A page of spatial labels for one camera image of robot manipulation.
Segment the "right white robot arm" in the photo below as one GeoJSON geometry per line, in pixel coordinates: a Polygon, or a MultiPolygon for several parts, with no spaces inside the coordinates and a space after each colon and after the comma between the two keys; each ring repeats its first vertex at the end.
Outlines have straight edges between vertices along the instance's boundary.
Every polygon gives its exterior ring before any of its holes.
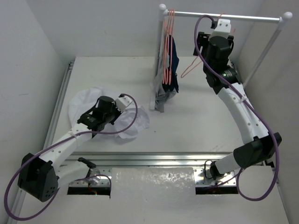
{"type": "Polygon", "coordinates": [[[247,96],[236,70],[228,65],[233,49],[233,36],[211,37],[199,32],[197,49],[208,63],[203,66],[206,80],[215,94],[224,102],[240,131],[243,146],[228,156],[211,162],[207,179],[217,180],[239,168],[246,169],[270,159],[275,148],[269,131],[261,120],[245,105],[247,96]]]}

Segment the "white shirt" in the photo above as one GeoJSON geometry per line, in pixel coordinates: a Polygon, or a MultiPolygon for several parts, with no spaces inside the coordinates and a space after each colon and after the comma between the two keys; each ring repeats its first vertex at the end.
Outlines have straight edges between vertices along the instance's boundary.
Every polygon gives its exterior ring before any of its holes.
{"type": "MultiPolygon", "coordinates": [[[[91,87],[86,90],[78,92],[69,102],[68,116],[71,126],[74,126],[79,117],[91,109],[95,105],[96,100],[100,96],[108,96],[116,99],[120,95],[119,92],[111,91],[104,87],[91,87]]],[[[115,121],[114,125],[105,125],[104,132],[112,133],[125,129],[132,125],[126,131],[114,134],[114,137],[122,139],[133,139],[137,137],[138,133],[150,126],[150,119],[145,109],[142,106],[135,107],[134,103],[122,113],[122,115],[115,121]]]]}

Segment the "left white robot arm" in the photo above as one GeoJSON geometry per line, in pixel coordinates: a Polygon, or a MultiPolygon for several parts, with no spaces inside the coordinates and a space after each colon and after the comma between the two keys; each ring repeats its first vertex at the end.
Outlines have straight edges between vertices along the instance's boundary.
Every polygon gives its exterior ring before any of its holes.
{"type": "Polygon", "coordinates": [[[123,110],[118,98],[99,97],[96,104],[79,117],[73,128],[51,145],[50,150],[38,157],[29,153],[23,158],[24,169],[19,174],[18,186],[45,202],[60,186],[86,177],[89,169],[94,167],[86,159],[78,159],[65,168],[61,168],[61,164],[75,149],[102,131],[106,124],[116,121],[123,110]]]}

